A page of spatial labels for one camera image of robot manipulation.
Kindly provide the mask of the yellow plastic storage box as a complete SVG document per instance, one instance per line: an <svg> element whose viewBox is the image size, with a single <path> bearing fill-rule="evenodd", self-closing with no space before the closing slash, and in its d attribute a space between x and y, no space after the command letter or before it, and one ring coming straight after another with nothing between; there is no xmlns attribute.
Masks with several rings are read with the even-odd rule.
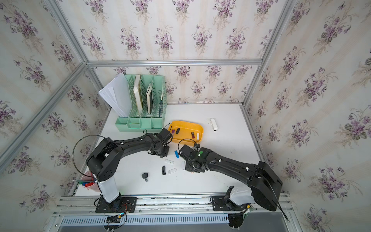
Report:
<svg viewBox="0 0 371 232"><path fill-rule="evenodd" d="M177 130L177 128L180 128L179 134L172 134L172 130ZM166 126L166 129L171 133L171 135L174 137L172 142L173 143L181 143L181 144L187 144L188 146L192 146L194 143L200 143L203 139L203 127L200 124L187 122L187 121L181 121L176 120L169 124L169 126ZM195 138L192 139L191 132L194 132ZM197 133L200 134L200 139L196 140Z"/></svg>

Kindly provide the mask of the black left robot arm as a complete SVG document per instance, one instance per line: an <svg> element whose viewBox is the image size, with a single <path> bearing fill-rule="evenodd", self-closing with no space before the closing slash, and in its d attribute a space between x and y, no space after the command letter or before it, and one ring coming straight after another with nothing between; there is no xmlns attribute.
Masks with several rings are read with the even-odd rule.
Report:
<svg viewBox="0 0 371 232"><path fill-rule="evenodd" d="M167 157L172 137L167 129L162 129L159 133L148 132L127 140L103 138L86 159L87 167L98 182L102 199L108 204L121 200L114 178L121 159L142 151Z"/></svg>

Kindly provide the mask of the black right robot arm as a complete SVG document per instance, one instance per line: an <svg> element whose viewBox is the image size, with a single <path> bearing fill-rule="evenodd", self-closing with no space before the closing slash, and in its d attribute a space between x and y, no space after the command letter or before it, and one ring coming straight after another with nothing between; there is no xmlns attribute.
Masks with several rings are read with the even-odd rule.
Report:
<svg viewBox="0 0 371 232"><path fill-rule="evenodd" d="M208 148L196 150L187 145L184 145L178 154L186 162L186 171L213 171L224 174L247 185L254 201L262 208L269 211L281 208L279 197L283 182L267 163L244 163L223 157Z"/></svg>

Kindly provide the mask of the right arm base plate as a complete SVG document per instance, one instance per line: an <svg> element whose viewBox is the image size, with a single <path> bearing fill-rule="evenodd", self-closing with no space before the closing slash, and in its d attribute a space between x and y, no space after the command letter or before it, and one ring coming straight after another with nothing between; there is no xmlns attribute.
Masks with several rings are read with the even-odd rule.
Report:
<svg viewBox="0 0 371 232"><path fill-rule="evenodd" d="M244 211L248 204L237 205L225 195L214 195L210 197L213 211Z"/></svg>

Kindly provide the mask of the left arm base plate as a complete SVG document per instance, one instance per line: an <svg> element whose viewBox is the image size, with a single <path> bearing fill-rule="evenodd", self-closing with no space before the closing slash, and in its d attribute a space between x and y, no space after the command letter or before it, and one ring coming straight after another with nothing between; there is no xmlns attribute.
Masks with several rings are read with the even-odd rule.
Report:
<svg viewBox="0 0 371 232"><path fill-rule="evenodd" d="M100 197L98 201L94 202L96 207L95 213L133 213L135 211L137 199L136 197L121 197L108 203L103 197Z"/></svg>

